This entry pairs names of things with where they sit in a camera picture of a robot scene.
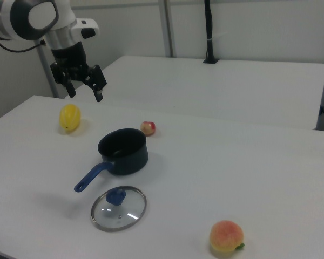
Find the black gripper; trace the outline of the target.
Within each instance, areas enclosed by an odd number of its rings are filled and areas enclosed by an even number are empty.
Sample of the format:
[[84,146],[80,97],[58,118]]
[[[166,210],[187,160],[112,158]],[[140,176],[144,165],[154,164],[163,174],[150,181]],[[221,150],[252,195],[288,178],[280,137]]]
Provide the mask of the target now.
[[107,81],[99,65],[89,67],[81,42],[59,50],[51,50],[55,62],[50,65],[53,78],[57,84],[63,85],[70,98],[76,95],[72,80],[83,80],[94,94],[97,102],[103,100],[103,88]]

